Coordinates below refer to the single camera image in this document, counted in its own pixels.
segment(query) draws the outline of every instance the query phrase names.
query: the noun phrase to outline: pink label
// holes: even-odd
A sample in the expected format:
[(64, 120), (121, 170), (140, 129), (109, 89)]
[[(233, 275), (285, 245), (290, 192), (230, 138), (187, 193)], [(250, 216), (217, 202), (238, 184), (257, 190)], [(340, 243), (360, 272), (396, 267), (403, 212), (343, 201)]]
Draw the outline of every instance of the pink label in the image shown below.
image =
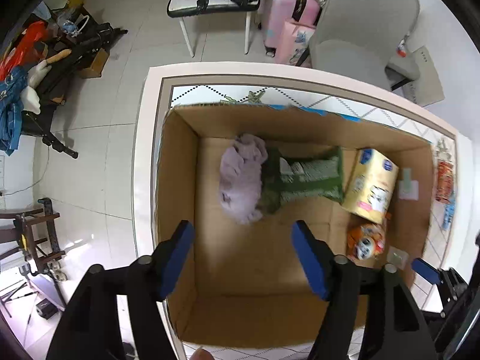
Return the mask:
[(365, 202), (357, 202), (357, 205), (358, 205), (360, 208), (363, 208), (363, 209), (366, 210), (366, 211), (371, 211), (371, 205), (369, 205), (368, 203), (365, 203)]

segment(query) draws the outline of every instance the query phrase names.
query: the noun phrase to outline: crumpled lavender fabric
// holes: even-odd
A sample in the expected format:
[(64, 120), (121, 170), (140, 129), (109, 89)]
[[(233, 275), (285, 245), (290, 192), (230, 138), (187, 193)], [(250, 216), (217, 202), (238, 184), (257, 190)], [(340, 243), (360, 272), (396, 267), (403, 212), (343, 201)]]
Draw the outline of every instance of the crumpled lavender fabric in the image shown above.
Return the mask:
[(243, 134), (225, 150), (220, 161), (220, 204), (241, 224), (261, 219), (256, 209), (262, 193), (262, 164), (268, 158), (265, 141)]

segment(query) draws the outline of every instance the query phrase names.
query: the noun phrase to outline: patterned tablecloth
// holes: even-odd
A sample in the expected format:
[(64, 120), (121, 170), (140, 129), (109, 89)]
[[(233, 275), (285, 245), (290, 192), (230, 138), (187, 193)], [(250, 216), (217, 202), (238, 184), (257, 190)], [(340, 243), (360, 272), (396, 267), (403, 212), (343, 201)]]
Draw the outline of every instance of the patterned tablecloth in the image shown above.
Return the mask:
[[(171, 107), (188, 104), (212, 104), (227, 102), (231, 104), (265, 104), (295, 106), (312, 110), (328, 111), (352, 119), (365, 119), (375, 123), (381, 123), (392, 128), (408, 132), (421, 137), (431, 144), (434, 157), (436, 174), (437, 147), (445, 144), (448, 152), (452, 155), (454, 175), (456, 172), (456, 146), (455, 141), (430, 127), (411, 120), (405, 116), (396, 114), (386, 109), (378, 108), (370, 104), (354, 100), (328, 96), (320, 93), (292, 90), (287, 88), (260, 87), (250, 85), (194, 85), (177, 86), (173, 89)], [(450, 235), (450, 226), (443, 229), (443, 214), (445, 204), (434, 199), (432, 193), (432, 205), (430, 208), (430, 228), (423, 251), (423, 259), (435, 268), (438, 268), (446, 252), (446, 246)], [(418, 274), (411, 287), (411, 292), (420, 308), (426, 302), (430, 291), (436, 288)], [(362, 343), (363, 328), (354, 331), (349, 348), (349, 354), (357, 353)], [(204, 346), (214, 358), (219, 360), (298, 360), (305, 359), (310, 352), (313, 343), (305, 343), (297, 346), (282, 348), (246, 349)], [(189, 358), (199, 345), (184, 343), (186, 357)]]

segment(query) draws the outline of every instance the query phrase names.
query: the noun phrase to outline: pink suitcase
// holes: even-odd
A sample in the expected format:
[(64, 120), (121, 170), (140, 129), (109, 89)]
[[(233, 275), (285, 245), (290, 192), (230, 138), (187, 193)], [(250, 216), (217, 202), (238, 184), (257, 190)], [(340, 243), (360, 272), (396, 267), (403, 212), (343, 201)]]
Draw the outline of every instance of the pink suitcase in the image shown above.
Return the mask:
[[(285, 20), (283, 22), (282, 35), (275, 52), (275, 63), (295, 66), (308, 47), (308, 42), (314, 32), (315, 26), (299, 24), (292, 19)], [(311, 68), (309, 56), (302, 66)]]
[(320, 11), (320, 5), (315, 0), (263, 1), (263, 44), (269, 56), (275, 55), (285, 20), (294, 19), (300, 24), (312, 25)]

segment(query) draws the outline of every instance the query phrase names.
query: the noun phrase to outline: small brown cardboard box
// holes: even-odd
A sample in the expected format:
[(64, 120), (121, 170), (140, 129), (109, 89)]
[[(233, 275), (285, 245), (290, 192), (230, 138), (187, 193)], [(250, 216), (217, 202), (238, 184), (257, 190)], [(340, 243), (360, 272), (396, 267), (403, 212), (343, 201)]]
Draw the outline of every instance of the small brown cardboard box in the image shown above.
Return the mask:
[(77, 72), (78, 76), (83, 79), (97, 79), (102, 77), (102, 70), (108, 58), (109, 53), (104, 49), (99, 49), (90, 66), (79, 70)]
[[(291, 245), (292, 224), (303, 219), (335, 254), (345, 254), (347, 230), (365, 219), (326, 198), (305, 198), (274, 215), (239, 225), (218, 199), (220, 158), (231, 140), (249, 132), (287, 156), (314, 156), (341, 146), (344, 188), (356, 150), (372, 147), (419, 181), (419, 200), (399, 200), (394, 191), (386, 235), (406, 251), (401, 272), (411, 286), (410, 262), (422, 256), (429, 228), (434, 167), (429, 142), (368, 121), (346, 120), (291, 107), (192, 105), (172, 109), (165, 119), (158, 169), (159, 239), (171, 237), (182, 219), (196, 238), (174, 292), (169, 318), (184, 341), (223, 347), (282, 347), (313, 341), (327, 303), (311, 292)], [(382, 266), (386, 253), (370, 265)], [(367, 300), (360, 298), (356, 325), (364, 324)]]

